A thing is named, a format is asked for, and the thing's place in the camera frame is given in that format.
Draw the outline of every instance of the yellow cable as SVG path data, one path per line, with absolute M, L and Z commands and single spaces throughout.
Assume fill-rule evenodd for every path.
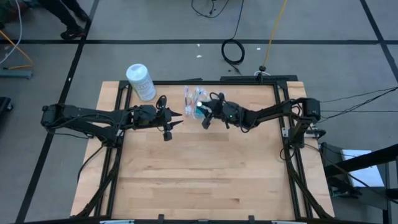
M 283 6 L 282 6 L 282 9 L 280 9 L 280 12 L 279 12 L 279 15 L 278 15 L 278 19 L 277 19 L 276 22 L 275 22 L 274 30 L 273 30 L 272 33 L 271 33 L 271 38 L 269 39 L 269 43 L 268 43 L 268 46 L 267 46 L 267 53 L 266 53 L 266 59 L 265 59 L 265 61 L 264 61 L 264 66 L 266 66 L 266 64 L 267 64 L 268 55 L 269 55 L 269 49 L 271 48 L 272 39 L 274 38 L 275 31 L 276 31 L 276 29 L 278 28 L 278 24 L 279 24 L 280 18 L 282 17 L 282 14 L 283 14 L 284 11 L 285 11 L 286 3 L 287 3 L 287 0 L 284 1 L 284 4 L 283 4 Z
M 20 69 L 20 68 L 30 68 L 33 66 L 33 60 L 30 59 L 30 57 L 23 51 L 21 50 L 2 30 L 0 30 L 0 34 L 10 42 L 22 55 L 25 56 L 25 58 L 30 62 L 30 65 L 21 65 L 21 66 L 14 66 L 10 67 L 8 69 Z

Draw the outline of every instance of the clear plastic bag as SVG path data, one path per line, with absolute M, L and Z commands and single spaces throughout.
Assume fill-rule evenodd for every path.
M 196 105 L 199 101 L 208 101 L 209 96 L 206 89 L 196 86 L 195 89 L 190 93 L 189 87 L 185 86 L 184 89 L 185 98 L 185 115 L 192 116 L 195 119 L 203 119 L 205 115 L 197 109 Z

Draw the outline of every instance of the pants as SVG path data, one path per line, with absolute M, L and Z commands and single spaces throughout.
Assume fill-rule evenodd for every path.
M 81 13 L 81 7 L 76 0 L 37 0 L 46 10 L 57 16 L 68 29 L 77 29 L 79 25 L 69 13 L 69 8 L 75 14 Z

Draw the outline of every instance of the white paper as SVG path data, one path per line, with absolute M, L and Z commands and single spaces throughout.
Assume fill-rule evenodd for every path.
M 362 156 L 368 153 L 371 153 L 370 150 L 352 150 L 352 149 L 343 149 L 341 150 L 343 160 L 352 159 L 352 156 Z M 352 176 L 362 180 L 365 184 L 368 184 L 370 187 L 384 187 L 383 180 L 381 179 L 379 169 L 377 166 L 371 166 L 365 169 L 356 170 L 349 172 Z M 348 176 L 349 181 L 353 187 L 365 187 L 363 184 L 359 183 L 357 180 L 354 180 L 352 177 Z

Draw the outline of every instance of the person's leg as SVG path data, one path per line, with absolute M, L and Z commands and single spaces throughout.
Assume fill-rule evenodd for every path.
M 69 13 L 68 9 L 60 0 L 37 0 L 46 10 L 57 16 L 63 24 L 67 26 L 67 31 L 61 33 L 61 37 L 65 40 L 72 40 L 76 37 L 85 36 L 83 28 L 81 28 L 76 20 Z
M 68 28 L 77 29 L 79 25 L 59 0 L 37 0 L 46 10 L 57 16 Z
M 77 0 L 62 0 L 63 4 L 67 6 L 75 15 L 82 21 L 86 22 L 89 20 L 86 12 L 80 7 Z

